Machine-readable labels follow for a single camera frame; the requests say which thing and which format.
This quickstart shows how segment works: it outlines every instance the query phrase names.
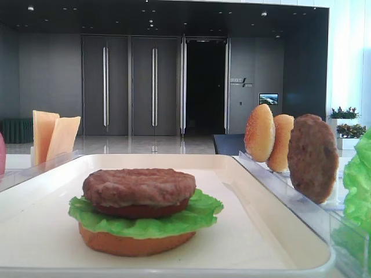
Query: clear plastic holder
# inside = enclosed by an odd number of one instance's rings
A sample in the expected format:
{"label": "clear plastic holder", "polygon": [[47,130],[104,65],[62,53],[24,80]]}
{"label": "clear plastic holder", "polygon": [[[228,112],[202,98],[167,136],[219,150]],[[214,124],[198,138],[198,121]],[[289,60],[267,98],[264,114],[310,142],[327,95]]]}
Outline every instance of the clear plastic holder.
{"label": "clear plastic holder", "polygon": [[238,162],[336,252],[336,268],[349,278],[369,275],[369,234],[339,213],[326,211],[240,152]]}
{"label": "clear plastic holder", "polygon": [[0,192],[21,184],[22,182],[34,178],[38,175],[41,175],[51,169],[57,168],[80,156],[81,155],[79,154],[79,151],[64,153],[48,162],[41,163],[37,166],[0,175]]}

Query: white planter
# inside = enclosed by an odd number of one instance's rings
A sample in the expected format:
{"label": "white planter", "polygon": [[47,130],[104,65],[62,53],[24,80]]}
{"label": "white planter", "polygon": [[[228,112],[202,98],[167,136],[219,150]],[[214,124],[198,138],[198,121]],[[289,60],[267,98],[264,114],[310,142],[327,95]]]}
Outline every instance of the white planter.
{"label": "white planter", "polygon": [[330,127],[336,138],[340,138],[340,135],[337,133],[337,126],[347,124],[353,126],[359,123],[359,119],[330,119]]}
{"label": "white planter", "polygon": [[338,138],[336,141],[338,149],[354,149],[354,146],[357,145],[359,138]]}

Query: lettuce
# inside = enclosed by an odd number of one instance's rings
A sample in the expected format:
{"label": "lettuce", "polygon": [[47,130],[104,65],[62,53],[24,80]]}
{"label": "lettuce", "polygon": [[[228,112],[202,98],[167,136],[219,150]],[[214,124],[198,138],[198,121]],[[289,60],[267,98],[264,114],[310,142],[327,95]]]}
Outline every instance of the lettuce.
{"label": "lettuce", "polygon": [[68,214],[92,232],[107,232],[135,239],[162,238],[194,232],[216,223],[221,201],[196,189],[187,208],[166,218],[129,220],[98,212],[84,197],[70,200]]}
{"label": "lettuce", "polygon": [[[371,235],[371,130],[362,136],[355,150],[357,154],[344,168],[343,184],[349,190],[344,201],[344,215]],[[364,265],[365,242],[362,237],[355,236],[351,228],[343,226],[336,229],[332,239]],[[368,264],[371,272],[371,256]]]}

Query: black ceiling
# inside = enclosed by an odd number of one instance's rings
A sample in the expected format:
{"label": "black ceiling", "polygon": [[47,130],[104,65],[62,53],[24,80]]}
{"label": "black ceiling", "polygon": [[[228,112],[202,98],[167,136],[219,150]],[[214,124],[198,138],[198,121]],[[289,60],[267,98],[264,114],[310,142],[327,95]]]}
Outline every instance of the black ceiling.
{"label": "black ceiling", "polygon": [[[267,17],[261,16],[264,10]],[[0,21],[20,32],[284,37],[317,17],[327,18],[328,9],[159,0],[0,0]]]}

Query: toy hamburger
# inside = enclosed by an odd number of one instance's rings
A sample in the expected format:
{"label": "toy hamburger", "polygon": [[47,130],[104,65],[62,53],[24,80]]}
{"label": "toy hamburger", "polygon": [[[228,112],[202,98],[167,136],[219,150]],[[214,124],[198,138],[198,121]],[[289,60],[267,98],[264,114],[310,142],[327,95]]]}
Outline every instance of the toy hamburger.
{"label": "toy hamburger", "polygon": [[68,214],[93,250],[145,257],[176,248],[216,223],[223,209],[196,189],[195,177],[173,169],[99,170],[83,182]]}

